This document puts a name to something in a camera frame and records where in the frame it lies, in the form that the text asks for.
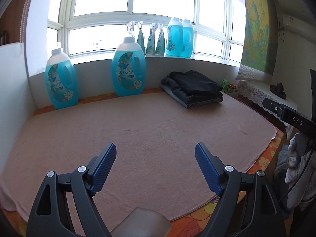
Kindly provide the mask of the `right white gloved hand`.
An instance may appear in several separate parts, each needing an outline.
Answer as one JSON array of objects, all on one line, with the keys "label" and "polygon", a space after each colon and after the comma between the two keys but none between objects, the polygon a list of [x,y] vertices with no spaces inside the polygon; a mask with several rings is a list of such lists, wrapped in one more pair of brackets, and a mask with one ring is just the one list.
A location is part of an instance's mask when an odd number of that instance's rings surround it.
[{"label": "right white gloved hand", "polygon": [[296,133],[290,140],[285,183],[289,185],[287,208],[304,211],[315,199],[315,152],[306,151],[308,138]]}]

